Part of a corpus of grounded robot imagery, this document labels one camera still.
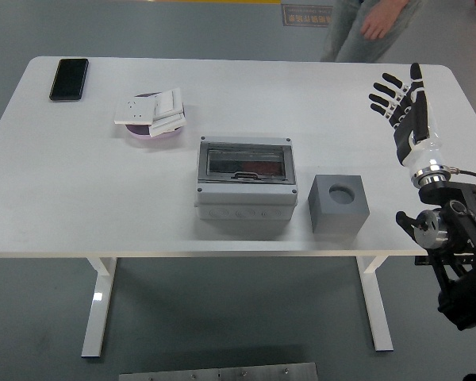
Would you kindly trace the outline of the person's left hand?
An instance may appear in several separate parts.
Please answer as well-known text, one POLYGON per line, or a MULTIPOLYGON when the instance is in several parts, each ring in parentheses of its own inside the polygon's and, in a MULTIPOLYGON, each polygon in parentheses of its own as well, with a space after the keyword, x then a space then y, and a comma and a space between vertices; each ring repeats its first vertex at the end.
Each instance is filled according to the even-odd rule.
POLYGON ((382 39, 392 29, 408 1, 381 0, 366 15, 360 32, 366 40, 382 39))

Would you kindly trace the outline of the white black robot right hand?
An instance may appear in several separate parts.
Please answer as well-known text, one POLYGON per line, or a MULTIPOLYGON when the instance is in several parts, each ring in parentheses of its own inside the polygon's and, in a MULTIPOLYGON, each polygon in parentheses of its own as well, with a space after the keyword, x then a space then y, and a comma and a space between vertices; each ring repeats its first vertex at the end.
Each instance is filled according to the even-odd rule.
POLYGON ((403 83, 390 73, 373 85, 370 108, 381 114, 393 128, 397 159, 409 169, 415 187, 448 181, 449 167, 441 153, 441 139, 429 104, 420 65, 409 69, 410 82, 403 83))

